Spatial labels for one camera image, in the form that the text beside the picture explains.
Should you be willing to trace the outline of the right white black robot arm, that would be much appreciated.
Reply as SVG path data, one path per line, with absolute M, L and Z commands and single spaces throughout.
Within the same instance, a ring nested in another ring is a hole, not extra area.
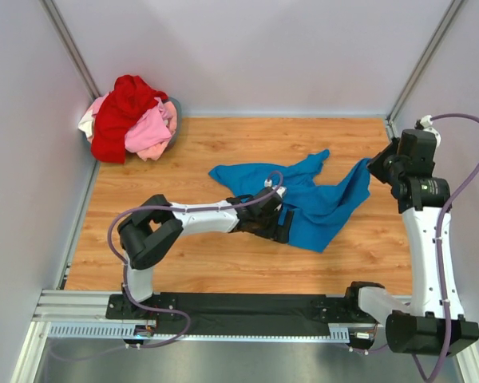
M 449 245 L 450 189 L 433 176 L 439 134 L 433 128 L 406 129 L 367 168 L 391 186 L 398 202 L 412 267 L 412 298 L 408 306 L 371 282 L 354 282 L 343 311 L 353 322 L 369 315 L 384 325 L 391 351 L 452 357 L 479 338 L 479 326 L 465 318 L 454 280 Z

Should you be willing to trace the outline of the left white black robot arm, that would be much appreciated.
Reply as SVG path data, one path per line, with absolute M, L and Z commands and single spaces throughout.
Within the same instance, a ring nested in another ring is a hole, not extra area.
M 154 266 L 180 237 L 247 232 L 288 243 L 294 212 L 284 210 L 285 194 L 285 187 L 265 187 L 256 195 L 240 195 L 211 204 L 170 203 L 164 195 L 148 199 L 117 228 L 127 261 L 126 286 L 130 295 L 124 302 L 125 312 L 134 320 L 150 315 Z

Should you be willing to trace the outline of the blue t shirt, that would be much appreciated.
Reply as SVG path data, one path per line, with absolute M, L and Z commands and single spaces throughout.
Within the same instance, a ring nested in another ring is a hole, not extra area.
M 361 159 L 336 185 L 318 185 L 314 178 L 321 173 L 330 151 L 310 154 L 291 166 L 250 163 L 218 165 L 208 174 L 230 189 L 234 196 L 254 195 L 261 190 L 273 171 L 283 175 L 287 189 L 283 213 L 294 213 L 288 244 L 321 253 L 342 230 L 354 210 L 369 198 L 369 160 Z

